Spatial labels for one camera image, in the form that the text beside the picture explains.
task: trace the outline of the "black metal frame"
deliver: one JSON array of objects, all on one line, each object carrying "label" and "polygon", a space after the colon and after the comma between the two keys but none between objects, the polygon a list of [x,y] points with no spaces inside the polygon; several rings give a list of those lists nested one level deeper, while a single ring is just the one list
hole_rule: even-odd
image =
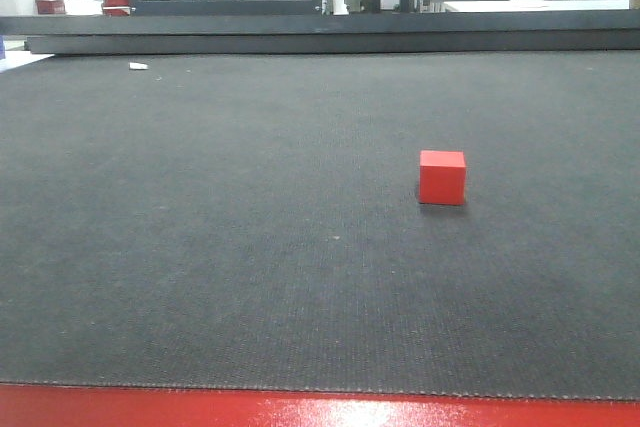
[{"label": "black metal frame", "polygon": [[322,11],[322,0],[129,0],[135,15],[267,15]]}]

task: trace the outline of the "dark gray carpet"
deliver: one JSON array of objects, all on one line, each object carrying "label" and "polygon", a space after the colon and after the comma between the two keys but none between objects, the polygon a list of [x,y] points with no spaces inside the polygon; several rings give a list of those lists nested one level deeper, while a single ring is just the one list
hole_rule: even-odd
[{"label": "dark gray carpet", "polygon": [[[0,381],[640,399],[638,65],[3,73]],[[464,207],[417,203],[421,149]]]}]

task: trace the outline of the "red cube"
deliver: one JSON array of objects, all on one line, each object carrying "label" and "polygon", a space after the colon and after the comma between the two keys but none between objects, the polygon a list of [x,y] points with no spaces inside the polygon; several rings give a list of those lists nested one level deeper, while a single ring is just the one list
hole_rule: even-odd
[{"label": "red cube", "polygon": [[464,204],[466,175],[463,152],[421,151],[418,200],[422,204]]},{"label": "red cube", "polygon": [[38,14],[66,14],[64,0],[36,0]]}]

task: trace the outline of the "gray felt mat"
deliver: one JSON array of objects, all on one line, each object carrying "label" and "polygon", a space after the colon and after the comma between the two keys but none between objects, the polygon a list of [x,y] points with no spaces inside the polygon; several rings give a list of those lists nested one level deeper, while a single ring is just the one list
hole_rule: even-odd
[{"label": "gray felt mat", "polygon": [[[0,74],[0,381],[640,399],[638,65]],[[465,206],[418,204],[421,149]]]}]

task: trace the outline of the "red table edge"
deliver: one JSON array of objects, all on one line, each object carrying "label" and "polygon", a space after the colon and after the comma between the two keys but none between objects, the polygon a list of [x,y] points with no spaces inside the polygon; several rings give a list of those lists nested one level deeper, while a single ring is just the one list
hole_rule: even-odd
[{"label": "red table edge", "polygon": [[638,427],[640,402],[0,383],[2,427]]}]

